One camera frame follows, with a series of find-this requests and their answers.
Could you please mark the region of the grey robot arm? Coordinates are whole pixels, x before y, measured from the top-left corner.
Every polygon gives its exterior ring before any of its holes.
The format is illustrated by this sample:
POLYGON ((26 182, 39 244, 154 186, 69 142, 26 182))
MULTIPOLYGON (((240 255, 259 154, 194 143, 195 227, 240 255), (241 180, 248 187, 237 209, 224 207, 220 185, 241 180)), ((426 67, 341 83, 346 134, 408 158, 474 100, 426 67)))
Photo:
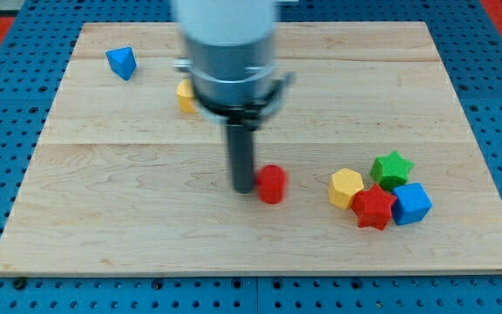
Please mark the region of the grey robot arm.
POLYGON ((226 129, 233 189, 253 190, 254 131, 282 105, 290 73, 275 78, 278 4, 272 0, 172 0, 199 112, 226 129))

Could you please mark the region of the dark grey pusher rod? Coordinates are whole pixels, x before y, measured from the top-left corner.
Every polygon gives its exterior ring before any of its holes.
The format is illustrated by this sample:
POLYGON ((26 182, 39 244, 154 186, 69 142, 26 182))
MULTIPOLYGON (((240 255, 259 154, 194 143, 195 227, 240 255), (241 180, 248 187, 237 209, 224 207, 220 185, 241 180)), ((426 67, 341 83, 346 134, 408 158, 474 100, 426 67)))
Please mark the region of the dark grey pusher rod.
POLYGON ((243 125, 227 125, 227 154, 233 189, 240 194, 254 189, 254 137, 243 125))

